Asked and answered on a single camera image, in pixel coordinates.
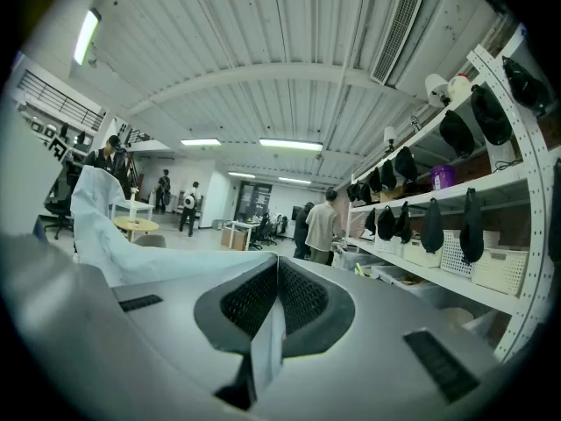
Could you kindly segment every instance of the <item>black vent slot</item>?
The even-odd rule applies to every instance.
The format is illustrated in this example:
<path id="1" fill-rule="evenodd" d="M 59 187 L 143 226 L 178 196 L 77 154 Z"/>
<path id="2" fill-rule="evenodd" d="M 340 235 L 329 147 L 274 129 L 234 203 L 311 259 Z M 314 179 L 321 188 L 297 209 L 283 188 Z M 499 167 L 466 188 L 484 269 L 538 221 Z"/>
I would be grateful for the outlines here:
<path id="1" fill-rule="evenodd" d="M 326 289 L 284 263 L 280 264 L 279 296 L 287 335 L 322 315 L 329 302 Z"/>
<path id="2" fill-rule="evenodd" d="M 131 310 L 142 309 L 149 305 L 161 303 L 163 299 L 156 295 L 141 296 L 140 298 L 127 299 L 126 301 L 119 301 L 119 305 L 123 312 L 130 312 Z"/>
<path id="3" fill-rule="evenodd" d="M 255 275 L 220 300 L 220 310 L 253 339 L 277 297 L 275 267 Z"/>
<path id="4" fill-rule="evenodd" d="M 412 332 L 403 338 L 449 403 L 457 401 L 479 385 L 430 332 Z"/>

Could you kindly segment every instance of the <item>ceiling light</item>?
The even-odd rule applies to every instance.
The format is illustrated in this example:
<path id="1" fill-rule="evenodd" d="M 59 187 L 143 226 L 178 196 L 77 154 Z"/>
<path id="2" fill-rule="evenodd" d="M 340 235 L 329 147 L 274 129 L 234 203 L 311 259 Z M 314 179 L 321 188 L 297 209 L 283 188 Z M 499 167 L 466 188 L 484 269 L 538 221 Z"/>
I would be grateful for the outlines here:
<path id="1" fill-rule="evenodd" d="M 97 10 L 89 10 L 82 24 L 82 29 L 78 35 L 78 41 L 76 42 L 76 49 L 74 50 L 74 60 L 82 65 L 84 61 L 84 56 L 88 50 L 89 41 L 96 30 L 97 24 L 102 19 L 102 16 Z"/>
<path id="2" fill-rule="evenodd" d="M 239 176 L 240 178 L 254 178 L 255 175 L 247 175 L 245 173 L 237 173 L 237 172 L 228 172 L 228 175 L 232 176 Z"/>
<path id="3" fill-rule="evenodd" d="M 189 140 L 182 140 L 181 143 L 187 146 L 220 145 L 218 139 L 189 139 Z"/>
<path id="4" fill-rule="evenodd" d="M 298 142 L 295 140 L 259 139 L 262 146 L 280 146 L 282 148 L 299 148 L 301 150 L 322 151 L 323 145 L 314 142 Z"/>
<path id="5" fill-rule="evenodd" d="M 279 178 L 281 181 L 286 182 L 298 182 L 299 184 L 311 184 L 312 181 L 304 181 L 302 179 L 292 179 L 292 178 Z"/>

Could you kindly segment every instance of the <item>cable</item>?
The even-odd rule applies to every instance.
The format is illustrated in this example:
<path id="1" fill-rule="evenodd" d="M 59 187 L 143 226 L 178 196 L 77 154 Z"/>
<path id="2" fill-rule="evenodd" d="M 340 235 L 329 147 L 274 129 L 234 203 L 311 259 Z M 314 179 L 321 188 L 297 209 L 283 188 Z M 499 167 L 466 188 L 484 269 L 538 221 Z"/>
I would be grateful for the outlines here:
<path id="1" fill-rule="evenodd" d="M 521 162 L 522 162 L 522 159 L 515 159 L 514 161 L 510 161 L 510 162 L 496 161 L 494 163 L 495 170 L 493 170 L 493 173 L 496 172 L 496 171 L 506 170 L 507 168 L 512 167 L 513 165 L 520 164 Z"/>

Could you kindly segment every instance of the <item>ceiling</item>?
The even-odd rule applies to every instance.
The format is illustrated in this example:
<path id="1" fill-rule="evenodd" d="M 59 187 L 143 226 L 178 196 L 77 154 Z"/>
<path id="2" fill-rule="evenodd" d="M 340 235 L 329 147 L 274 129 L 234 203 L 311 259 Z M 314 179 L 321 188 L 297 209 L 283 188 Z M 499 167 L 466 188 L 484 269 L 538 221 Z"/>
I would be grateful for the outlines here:
<path id="1" fill-rule="evenodd" d="M 74 77 L 172 150 L 231 171 L 341 182 L 424 103 L 370 79 L 395 0 L 96 1 L 96 69 L 84 61 Z M 424 13 L 437 3 L 423 0 Z M 272 150 L 262 137 L 323 151 Z M 180 143 L 202 138 L 222 145 Z"/>

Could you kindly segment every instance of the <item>person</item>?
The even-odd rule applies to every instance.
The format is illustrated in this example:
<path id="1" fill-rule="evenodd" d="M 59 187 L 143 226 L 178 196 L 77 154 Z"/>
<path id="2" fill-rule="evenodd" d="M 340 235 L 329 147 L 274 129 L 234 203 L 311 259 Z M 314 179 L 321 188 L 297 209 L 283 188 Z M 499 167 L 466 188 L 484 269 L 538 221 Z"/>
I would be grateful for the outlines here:
<path id="1" fill-rule="evenodd" d="M 169 203 L 169 190 L 171 189 L 171 182 L 169 181 L 169 170 L 164 169 L 164 175 L 158 180 L 158 184 L 154 190 L 156 191 L 156 210 L 160 207 L 163 213 L 166 213 L 166 201 Z"/>
<path id="2" fill-rule="evenodd" d="M 296 216 L 296 226 L 295 226 L 295 236 L 294 241 L 296 243 L 295 249 L 295 259 L 304 259 L 306 257 L 306 252 L 308 251 L 308 246 L 306 245 L 306 238 L 308 237 L 309 226 L 306 223 L 306 218 L 311 209 L 314 207 L 313 203 L 306 203 L 304 208 L 298 212 Z"/>
<path id="3" fill-rule="evenodd" d="M 341 236 L 339 214 L 333 209 L 337 192 L 329 188 L 325 192 L 325 203 L 314 206 L 306 218 L 309 225 L 306 245 L 311 249 L 309 259 L 312 262 L 326 264 L 330 258 L 333 236 Z"/>
<path id="4" fill-rule="evenodd" d="M 121 140 L 118 136 L 113 134 L 105 142 L 105 148 L 94 150 L 84 161 L 84 165 L 90 165 L 95 168 L 102 168 L 103 170 L 113 174 L 115 152 L 121 145 Z"/>
<path id="5" fill-rule="evenodd" d="M 183 206 L 183 213 L 181 214 L 181 220 L 179 222 L 179 230 L 183 232 L 183 226 L 185 225 L 185 221 L 187 217 L 189 217 L 189 237 L 193 237 L 193 226 L 195 225 L 195 214 L 196 208 L 201 201 L 201 193 L 199 192 L 199 183 L 197 181 L 193 182 L 193 187 L 189 192 L 185 192 L 185 197 L 191 195 L 195 199 L 195 205 L 192 209 L 188 209 Z"/>

